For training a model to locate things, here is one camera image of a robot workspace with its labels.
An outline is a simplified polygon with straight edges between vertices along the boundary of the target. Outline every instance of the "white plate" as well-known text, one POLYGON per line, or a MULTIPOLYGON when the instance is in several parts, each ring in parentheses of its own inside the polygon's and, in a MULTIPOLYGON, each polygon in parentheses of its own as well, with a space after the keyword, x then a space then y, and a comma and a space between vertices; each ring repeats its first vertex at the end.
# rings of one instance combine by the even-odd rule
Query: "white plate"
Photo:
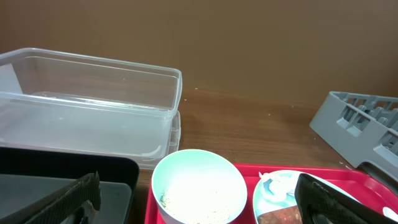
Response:
MULTIPOLYGON (((296 171, 296 170, 278 170, 278 171, 272 172, 271 174, 278 175, 279 177, 291 177, 293 175, 306 174, 306 173, 296 171)), ((358 200, 356 200, 349 193, 345 192, 343 189, 337 187, 336 185, 330 183, 329 181, 319 178, 317 176, 314 176, 312 174, 309 174, 309 175, 311 175, 312 177, 318 179, 320 182, 328 185, 329 187, 339 191, 340 193, 342 193, 358 202, 358 200)), ((257 221, 257 216, 260 213, 260 211, 259 211, 260 209, 257 206, 259 203, 265 203, 265 204, 267 204, 267 206, 270 206, 269 208, 267 208, 267 209, 270 209, 269 212, 271 212, 273 210, 283 209, 283 207, 278 208, 278 205, 271 205, 270 203, 265 202, 265 200, 261 194, 260 187, 261 187, 261 180, 257 183, 256 188, 254 189, 254 193, 253 193, 253 211, 254 211, 254 219, 256 220, 256 224, 259 224, 257 221)), ((288 196, 286 201, 284 201, 284 205, 288 205, 286 207, 291 207, 291 206, 296 205, 295 199, 293 197, 292 198, 289 198, 289 197, 290 196, 288 196)))

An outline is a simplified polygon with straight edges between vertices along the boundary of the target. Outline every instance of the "gray dish rack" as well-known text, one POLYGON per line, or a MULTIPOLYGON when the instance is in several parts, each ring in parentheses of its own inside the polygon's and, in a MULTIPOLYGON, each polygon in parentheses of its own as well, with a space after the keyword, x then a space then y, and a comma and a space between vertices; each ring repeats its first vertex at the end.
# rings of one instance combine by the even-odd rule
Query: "gray dish rack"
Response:
POLYGON ((310 127, 353 167, 398 182, 398 98, 331 91, 310 127))

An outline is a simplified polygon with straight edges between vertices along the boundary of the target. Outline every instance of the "meat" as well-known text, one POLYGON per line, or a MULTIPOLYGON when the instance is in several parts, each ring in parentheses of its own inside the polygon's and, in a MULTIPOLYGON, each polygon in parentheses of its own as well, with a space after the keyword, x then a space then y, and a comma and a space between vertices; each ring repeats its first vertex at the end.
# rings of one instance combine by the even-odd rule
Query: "meat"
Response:
POLYGON ((257 220, 259 224, 302 224, 298 206, 262 214, 257 220))

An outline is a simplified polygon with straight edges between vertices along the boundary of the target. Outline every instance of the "brown wall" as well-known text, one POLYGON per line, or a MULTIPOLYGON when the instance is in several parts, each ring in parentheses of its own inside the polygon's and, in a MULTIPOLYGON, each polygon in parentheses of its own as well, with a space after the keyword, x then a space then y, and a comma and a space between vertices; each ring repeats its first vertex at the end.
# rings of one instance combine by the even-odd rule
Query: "brown wall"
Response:
POLYGON ((0 52, 22 47, 174 67, 184 88, 267 100, 398 96, 396 0, 2 0, 0 52))

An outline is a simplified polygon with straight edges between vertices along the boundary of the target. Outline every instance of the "rice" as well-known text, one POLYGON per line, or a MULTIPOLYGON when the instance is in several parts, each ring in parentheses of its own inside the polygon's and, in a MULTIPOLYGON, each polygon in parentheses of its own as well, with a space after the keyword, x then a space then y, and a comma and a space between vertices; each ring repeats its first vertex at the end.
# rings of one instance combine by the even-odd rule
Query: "rice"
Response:
POLYGON ((169 187, 160 203, 174 218, 187 224, 227 223, 230 201, 226 193, 214 189, 189 191, 169 187))

